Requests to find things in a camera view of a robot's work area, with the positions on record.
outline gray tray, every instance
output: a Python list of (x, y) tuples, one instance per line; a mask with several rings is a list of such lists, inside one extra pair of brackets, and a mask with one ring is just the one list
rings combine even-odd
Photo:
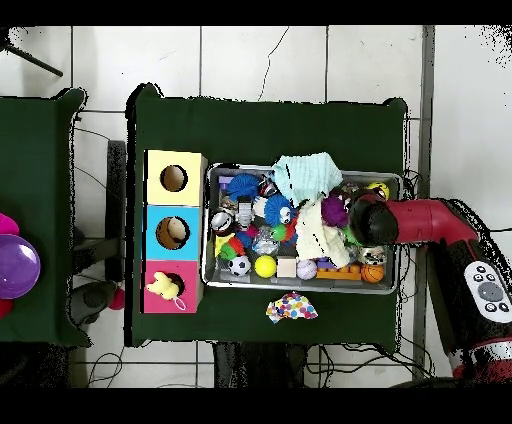
[[(214, 233), (210, 228), (210, 216), (219, 206), (219, 176), (233, 176), (238, 173), (249, 173), (261, 176), (270, 171), (269, 166), (257, 165), (226, 165), (212, 164), (206, 171), (206, 181), (204, 189), (207, 191), (205, 196), (209, 196), (208, 202), (204, 205), (204, 223), (203, 223), (203, 243), (201, 258), (201, 277), (203, 281), (214, 287), (238, 287), (251, 289), (277, 289), (277, 290), (297, 290), (297, 291), (317, 291), (317, 292), (336, 292), (336, 293), (360, 293), (360, 294), (390, 294), (397, 287), (398, 255), (396, 247), (388, 247), (387, 264), (384, 278), (377, 284), (366, 283), (364, 281), (352, 280), (327, 280), (313, 278), (311, 280), (301, 280), (300, 278), (261, 278), (254, 271), (249, 274), (236, 277), (232, 275), (227, 267), (227, 261), (220, 257), (215, 257), (214, 252)], [(391, 199), (402, 198), (402, 178), (396, 174), (377, 173), (377, 172), (358, 172), (342, 171), (344, 182), (354, 182), (359, 184), (369, 184), (373, 181), (382, 181), (390, 191)], [(259, 226), (264, 221), (256, 217), (255, 225)], [(253, 264), (258, 255), (252, 249), (246, 249), (247, 256)], [(294, 248), (281, 246), (278, 256), (297, 256)]]

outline green tablecloth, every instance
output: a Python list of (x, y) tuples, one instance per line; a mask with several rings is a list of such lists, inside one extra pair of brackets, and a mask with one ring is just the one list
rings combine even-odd
[[(248, 103), (161, 98), (154, 86), (139, 87), (127, 106), (128, 116), (135, 116), (129, 122), (128, 142), (129, 157), (135, 154), (134, 228), (142, 227), (145, 149), (200, 152), (209, 163), (258, 165), (271, 165), (281, 154), (326, 151), (342, 170), (401, 174), (405, 112), (401, 99), (385, 105)], [(134, 123), (136, 132), (131, 131)], [(140, 243), (141, 232), (135, 231), (134, 252), (140, 252)], [(138, 254), (133, 269), (140, 270)], [(283, 320), (274, 325), (265, 310), (269, 302), (284, 294), (279, 290), (205, 287), (196, 314), (143, 315), (138, 306), (139, 284), (140, 273), (134, 272), (133, 308), (126, 312), (125, 328), (128, 333), (131, 329), (136, 344), (156, 339), (367, 342), (390, 351), (395, 347), (396, 293), (309, 292), (318, 318)]]
[(72, 274), (69, 139), (84, 95), (0, 97), (0, 212), (41, 258), (37, 284), (0, 319), (0, 341), (88, 345), (65, 310)]

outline chair leg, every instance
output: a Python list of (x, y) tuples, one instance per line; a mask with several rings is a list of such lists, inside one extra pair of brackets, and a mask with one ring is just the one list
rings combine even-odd
[(55, 74), (59, 77), (62, 77), (64, 74), (59, 71), (58, 69), (55, 69), (53, 66), (47, 65), (44, 62), (41, 62), (39, 59), (36, 59), (34, 56), (32, 56), (29, 53), (24, 52), (23, 50), (20, 50), (14, 46), (5, 46), (5, 50), (15, 54), (16, 56), (21, 57), (22, 59), (28, 60), (30, 63), (33, 63), (36, 66), (39, 66), (40, 68), (46, 69), (47, 71), (51, 72), (52, 74)]

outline polka dot fabric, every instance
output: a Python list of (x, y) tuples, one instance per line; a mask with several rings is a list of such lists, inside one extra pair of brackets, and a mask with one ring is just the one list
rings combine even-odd
[(266, 314), (274, 324), (283, 318), (313, 319), (318, 316), (308, 298), (296, 292), (287, 293), (281, 299), (270, 302)]

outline purple ball toy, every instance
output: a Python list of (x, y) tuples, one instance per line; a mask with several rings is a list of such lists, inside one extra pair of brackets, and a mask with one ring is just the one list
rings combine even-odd
[(334, 196), (322, 200), (322, 218), (330, 227), (345, 227), (348, 224), (348, 213), (343, 201)]

